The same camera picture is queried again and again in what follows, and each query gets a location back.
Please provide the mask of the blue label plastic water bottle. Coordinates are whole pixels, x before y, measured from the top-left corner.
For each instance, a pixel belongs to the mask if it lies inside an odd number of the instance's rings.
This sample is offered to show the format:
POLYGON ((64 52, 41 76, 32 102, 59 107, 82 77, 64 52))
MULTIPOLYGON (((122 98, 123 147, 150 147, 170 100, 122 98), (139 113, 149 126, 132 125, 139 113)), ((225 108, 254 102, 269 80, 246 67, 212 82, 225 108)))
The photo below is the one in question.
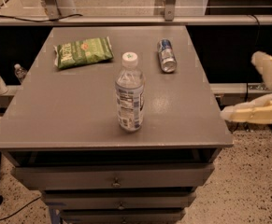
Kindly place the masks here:
POLYGON ((122 68, 115 81, 117 116, 120 126, 127 132, 141 128, 144 118, 144 73, 138 67, 134 52, 122 55, 122 68))

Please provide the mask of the grey metal post left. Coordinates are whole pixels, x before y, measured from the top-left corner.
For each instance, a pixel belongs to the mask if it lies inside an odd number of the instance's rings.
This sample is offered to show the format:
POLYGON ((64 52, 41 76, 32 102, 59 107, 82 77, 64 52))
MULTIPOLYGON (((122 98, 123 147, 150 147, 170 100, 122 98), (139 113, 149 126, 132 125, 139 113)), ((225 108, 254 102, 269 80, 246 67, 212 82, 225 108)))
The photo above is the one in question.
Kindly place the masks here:
POLYGON ((40 0, 50 20, 60 19, 77 12, 74 0, 40 0))

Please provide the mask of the green chip bag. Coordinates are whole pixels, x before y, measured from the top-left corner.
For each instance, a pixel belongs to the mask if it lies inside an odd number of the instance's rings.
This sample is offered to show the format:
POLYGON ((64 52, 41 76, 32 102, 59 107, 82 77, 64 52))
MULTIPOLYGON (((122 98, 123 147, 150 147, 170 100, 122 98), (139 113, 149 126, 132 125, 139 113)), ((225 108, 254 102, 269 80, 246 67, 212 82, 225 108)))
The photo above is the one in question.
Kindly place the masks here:
POLYGON ((58 69, 67 69, 102 61, 114 57, 108 37, 87 38, 54 47, 54 64, 58 69))

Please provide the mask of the bottom drawer with knob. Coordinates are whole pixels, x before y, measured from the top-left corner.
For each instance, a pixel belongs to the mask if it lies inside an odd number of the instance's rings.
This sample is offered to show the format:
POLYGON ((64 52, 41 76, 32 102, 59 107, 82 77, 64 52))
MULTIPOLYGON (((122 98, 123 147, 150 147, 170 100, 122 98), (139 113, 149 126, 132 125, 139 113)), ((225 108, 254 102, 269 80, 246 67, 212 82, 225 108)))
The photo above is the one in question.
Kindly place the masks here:
POLYGON ((133 209, 133 210, 71 210, 62 211, 61 218, 72 224, 133 224, 175 223, 183 218, 181 209, 133 209))

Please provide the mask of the top drawer with knob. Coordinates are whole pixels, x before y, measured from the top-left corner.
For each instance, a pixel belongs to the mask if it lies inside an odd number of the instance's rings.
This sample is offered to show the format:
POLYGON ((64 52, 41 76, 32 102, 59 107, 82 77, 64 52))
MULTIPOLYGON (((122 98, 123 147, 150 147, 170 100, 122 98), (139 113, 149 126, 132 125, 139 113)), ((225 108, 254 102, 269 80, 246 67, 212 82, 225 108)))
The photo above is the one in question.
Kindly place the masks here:
POLYGON ((15 168, 28 189, 140 189, 202 186, 212 163, 15 168))

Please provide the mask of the small clear bottle background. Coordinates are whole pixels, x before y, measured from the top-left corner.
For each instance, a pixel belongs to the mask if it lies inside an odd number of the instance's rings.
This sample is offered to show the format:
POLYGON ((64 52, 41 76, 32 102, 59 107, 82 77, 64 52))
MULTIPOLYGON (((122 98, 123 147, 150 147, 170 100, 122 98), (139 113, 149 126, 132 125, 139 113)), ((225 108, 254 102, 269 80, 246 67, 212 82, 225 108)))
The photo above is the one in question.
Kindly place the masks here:
POLYGON ((22 83, 27 75, 27 70, 20 64, 16 63, 14 65, 14 73, 16 78, 20 81, 20 83, 22 83))

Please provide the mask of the grey drawer cabinet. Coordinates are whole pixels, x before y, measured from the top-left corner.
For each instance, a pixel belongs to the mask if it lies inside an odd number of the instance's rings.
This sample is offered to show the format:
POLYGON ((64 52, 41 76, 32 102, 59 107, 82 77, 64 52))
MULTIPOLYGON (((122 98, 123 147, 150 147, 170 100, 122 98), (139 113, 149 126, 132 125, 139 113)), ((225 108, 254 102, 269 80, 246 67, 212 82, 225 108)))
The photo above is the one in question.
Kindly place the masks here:
MULTIPOLYGON (((50 32, 27 78, 0 121, 0 152, 19 168, 212 163, 232 137, 187 30, 182 26, 62 27, 50 32), (67 70, 54 47, 108 37, 115 59, 67 70), (157 44, 171 42, 173 73, 161 69, 157 44), (120 57, 138 55, 145 80, 142 127, 117 120, 120 57)), ((187 192, 197 187, 38 190, 45 194, 187 192)))

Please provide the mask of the grey metal post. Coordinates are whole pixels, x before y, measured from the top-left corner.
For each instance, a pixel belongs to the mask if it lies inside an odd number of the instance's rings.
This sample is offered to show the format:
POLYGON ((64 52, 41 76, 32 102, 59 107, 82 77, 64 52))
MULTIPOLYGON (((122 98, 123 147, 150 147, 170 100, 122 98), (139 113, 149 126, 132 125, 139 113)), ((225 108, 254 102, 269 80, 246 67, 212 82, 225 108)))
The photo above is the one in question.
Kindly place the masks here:
POLYGON ((77 12, 74 0, 40 0, 50 20, 60 19, 77 12))
POLYGON ((154 15, 162 15, 165 21, 172 21, 175 18, 176 0, 154 0, 154 15))

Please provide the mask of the middle drawer with knob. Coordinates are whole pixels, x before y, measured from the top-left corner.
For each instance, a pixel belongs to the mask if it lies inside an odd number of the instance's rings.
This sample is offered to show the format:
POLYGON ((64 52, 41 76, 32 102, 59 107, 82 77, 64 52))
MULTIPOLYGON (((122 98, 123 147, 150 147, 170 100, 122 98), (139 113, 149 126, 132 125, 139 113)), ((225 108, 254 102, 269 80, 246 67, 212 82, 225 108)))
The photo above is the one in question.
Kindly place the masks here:
POLYGON ((44 202, 60 210, 139 209, 188 207, 195 199, 187 192, 110 192, 80 194, 45 194, 44 202))

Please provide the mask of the grey metal post centre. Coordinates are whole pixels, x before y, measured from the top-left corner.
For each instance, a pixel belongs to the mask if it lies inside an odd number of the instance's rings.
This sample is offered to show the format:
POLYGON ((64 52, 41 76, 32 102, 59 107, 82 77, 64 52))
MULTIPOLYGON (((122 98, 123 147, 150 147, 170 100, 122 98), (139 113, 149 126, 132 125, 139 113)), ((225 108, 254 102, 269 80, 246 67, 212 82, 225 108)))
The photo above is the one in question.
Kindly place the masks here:
POLYGON ((162 15, 165 21, 172 21, 175 18, 176 0, 154 0, 154 15, 162 15))

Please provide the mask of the blue silver soda can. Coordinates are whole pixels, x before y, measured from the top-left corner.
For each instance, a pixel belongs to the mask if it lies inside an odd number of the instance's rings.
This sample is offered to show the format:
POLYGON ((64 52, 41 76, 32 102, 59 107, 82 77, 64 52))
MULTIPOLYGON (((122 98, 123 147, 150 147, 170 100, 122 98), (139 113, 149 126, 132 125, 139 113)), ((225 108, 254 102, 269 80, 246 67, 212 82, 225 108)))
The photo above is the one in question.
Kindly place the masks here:
POLYGON ((158 57, 161 69, 165 73, 173 73, 177 68, 177 61, 171 42, 168 39, 162 39, 157 44, 158 57))

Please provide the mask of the drawer with knob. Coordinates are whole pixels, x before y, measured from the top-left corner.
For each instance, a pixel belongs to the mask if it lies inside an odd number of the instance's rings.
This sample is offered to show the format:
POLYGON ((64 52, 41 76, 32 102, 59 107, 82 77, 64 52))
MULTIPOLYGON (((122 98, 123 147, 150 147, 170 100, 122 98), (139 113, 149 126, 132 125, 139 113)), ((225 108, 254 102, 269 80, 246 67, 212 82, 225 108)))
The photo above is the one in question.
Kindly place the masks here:
POLYGON ((212 163, 15 168, 28 189, 140 189, 202 186, 212 163))
POLYGON ((133 224, 175 223, 183 218, 181 209, 133 209, 133 210, 71 210, 62 211, 61 218, 72 224, 133 224))
POLYGON ((80 194, 45 194, 44 202, 60 210, 139 209, 188 207, 195 199, 187 192, 110 192, 80 194))

